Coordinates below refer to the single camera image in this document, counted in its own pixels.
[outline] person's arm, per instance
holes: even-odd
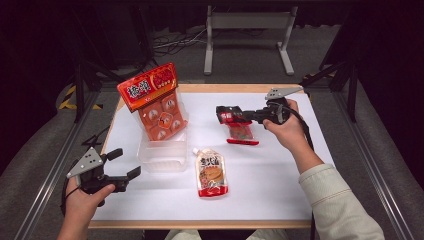
[[[295,101],[290,108],[298,111]],[[282,125],[263,122],[293,155],[299,183],[314,213],[322,239],[384,239],[380,226],[365,211],[351,189],[330,164],[324,164],[309,146],[302,126],[294,115]]]
[[[66,194],[69,194],[76,187],[75,178],[69,179]],[[66,199],[65,219],[57,239],[86,240],[88,225],[96,212],[97,206],[114,190],[115,185],[110,184],[92,195],[80,189],[71,193]]]

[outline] white sleeve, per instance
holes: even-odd
[[[299,183],[312,206],[321,239],[384,239],[381,227],[331,164],[305,171]]]

